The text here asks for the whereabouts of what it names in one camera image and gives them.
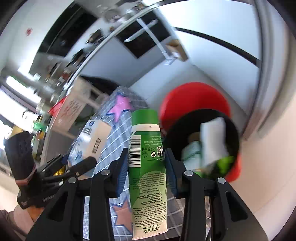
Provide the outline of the red round stool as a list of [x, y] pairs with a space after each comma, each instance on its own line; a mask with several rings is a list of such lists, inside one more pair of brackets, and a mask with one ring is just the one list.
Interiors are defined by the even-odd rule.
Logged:
[[233, 182], [241, 173], [239, 133], [231, 120], [230, 105], [221, 92], [205, 83], [186, 83], [170, 91], [159, 109], [160, 123], [166, 131], [164, 149], [170, 148], [178, 161], [201, 124], [219, 117], [226, 124], [226, 149], [235, 158], [224, 177]]

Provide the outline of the white blue mask box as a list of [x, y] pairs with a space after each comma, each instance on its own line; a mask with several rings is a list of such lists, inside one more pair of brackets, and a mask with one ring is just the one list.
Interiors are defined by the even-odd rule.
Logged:
[[89, 120], [71, 148], [68, 163], [74, 166], [89, 156], [98, 163], [110, 132], [111, 126], [104, 121]]

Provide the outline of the white stick vacuum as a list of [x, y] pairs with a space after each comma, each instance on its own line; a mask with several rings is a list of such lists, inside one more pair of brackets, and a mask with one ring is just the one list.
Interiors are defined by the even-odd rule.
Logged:
[[171, 65], [175, 60], [176, 57], [173, 55], [169, 55], [165, 48], [162, 46], [161, 42], [158, 40], [158, 38], [154, 35], [154, 33], [150, 30], [151, 27], [153, 27], [155, 24], [158, 23], [158, 20], [153, 20], [149, 24], [146, 24], [142, 18], [138, 18], [137, 22], [141, 25], [141, 27], [148, 33], [148, 35], [152, 38], [152, 40], [156, 43], [157, 47], [160, 49], [161, 53], [166, 59], [165, 65], [169, 66]]

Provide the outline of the grey checked star tablecloth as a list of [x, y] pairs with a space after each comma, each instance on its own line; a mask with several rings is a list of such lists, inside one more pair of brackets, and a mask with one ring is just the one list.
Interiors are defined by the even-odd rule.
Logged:
[[[149, 106], [140, 96], [127, 87], [119, 86], [109, 95], [99, 111], [94, 115], [95, 120], [109, 124], [112, 129], [107, 137], [93, 175], [109, 167], [111, 161], [117, 160], [124, 148], [128, 147], [132, 129], [132, 111], [122, 111], [117, 122], [114, 114], [107, 113], [116, 103], [116, 98], [121, 95], [127, 97], [133, 110], [148, 108]], [[132, 240], [132, 212], [130, 209], [130, 192], [128, 178], [126, 178], [123, 192], [119, 198], [109, 199], [110, 217], [115, 240]], [[167, 228], [166, 233], [147, 238], [147, 240], [179, 239], [182, 232], [185, 199], [176, 199], [170, 187], [167, 187]]]

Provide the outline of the black trash bin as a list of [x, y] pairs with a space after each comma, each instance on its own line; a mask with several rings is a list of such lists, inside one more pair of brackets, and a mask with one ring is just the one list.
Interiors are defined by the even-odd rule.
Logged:
[[186, 169], [203, 178], [233, 181], [230, 172], [237, 164], [239, 135], [225, 114], [200, 109], [182, 116], [167, 132], [163, 148], [170, 148]]

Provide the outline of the cream perforated chair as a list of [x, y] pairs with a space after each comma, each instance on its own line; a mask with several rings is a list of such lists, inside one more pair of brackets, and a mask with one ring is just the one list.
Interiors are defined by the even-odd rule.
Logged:
[[85, 107], [91, 107], [93, 111], [97, 111], [107, 97], [106, 93], [98, 90], [84, 78], [76, 77], [67, 91], [65, 100], [52, 117], [50, 129], [68, 134]]

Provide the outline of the black range hood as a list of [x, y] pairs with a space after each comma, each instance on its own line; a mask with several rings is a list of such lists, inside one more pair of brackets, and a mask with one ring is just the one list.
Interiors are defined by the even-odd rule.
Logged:
[[98, 20], [84, 1], [40, 1], [41, 36], [29, 73], [42, 74], [47, 68], [47, 56], [66, 57], [82, 35]]

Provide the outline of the cardboard box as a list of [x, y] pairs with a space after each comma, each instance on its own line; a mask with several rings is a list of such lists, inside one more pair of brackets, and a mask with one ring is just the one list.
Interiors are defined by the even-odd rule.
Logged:
[[166, 44], [168, 50], [173, 54], [174, 57], [182, 62], [188, 60], [188, 56], [183, 48], [181, 42], [178, 39], [173, 39]]

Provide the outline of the red plastic basket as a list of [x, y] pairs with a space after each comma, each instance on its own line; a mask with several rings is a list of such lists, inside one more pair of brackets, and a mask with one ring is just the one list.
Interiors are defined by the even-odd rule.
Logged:
[[55, 104], [49, 111], [48, 114], [50, 116], [56, 116], [59, 113], [60, 108], [62, 108], [62, 105], [67, 97], [62, 98], [57, 104]]

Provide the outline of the black built-in oven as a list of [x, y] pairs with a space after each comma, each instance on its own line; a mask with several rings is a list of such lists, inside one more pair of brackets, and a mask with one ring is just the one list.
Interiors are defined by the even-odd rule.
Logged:
[[[154, 11], [145, 14], [141, 19], [149, 27], [159, 42], [170, 37], [171, 34], [165, 27], [164, 22]], [[137, 21], [123, 29], [116, 35], [116, 38], [122, 42], [122, 44], [124, 44], [124, 46], [137, 59], [157, 45]]]

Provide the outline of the green hand cream tube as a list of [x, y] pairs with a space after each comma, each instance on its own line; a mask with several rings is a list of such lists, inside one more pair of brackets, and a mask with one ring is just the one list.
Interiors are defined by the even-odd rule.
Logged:
[[132, 113], [128, 182], [133, 240], [167, 232], [166, 165], [158, 114], [153, 109]]

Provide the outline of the white paper towel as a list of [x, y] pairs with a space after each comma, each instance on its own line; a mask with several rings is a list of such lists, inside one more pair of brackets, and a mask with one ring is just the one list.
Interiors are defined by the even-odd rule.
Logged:
[[226, 123], [223, 118], [215, 118], [201, 124], [201, 154], [203, 166], [211, 165], [228, 156], [225, 144]]

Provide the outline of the green cap plastic bottle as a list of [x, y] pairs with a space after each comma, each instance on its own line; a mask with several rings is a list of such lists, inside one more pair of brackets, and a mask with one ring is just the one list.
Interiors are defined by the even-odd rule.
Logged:
[[216, 167], [221, 175], [226, 175], [234, 162], [233, 156], [227, 156], [216, 162]]

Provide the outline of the white refrigerator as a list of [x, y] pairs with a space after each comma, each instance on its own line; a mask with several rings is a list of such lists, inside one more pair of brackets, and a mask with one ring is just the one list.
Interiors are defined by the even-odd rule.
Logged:
[[242, 134], [267, 136], [295, 93], [295, 27], [283, 1], [152, 1], [194, 65], [243, 111]]

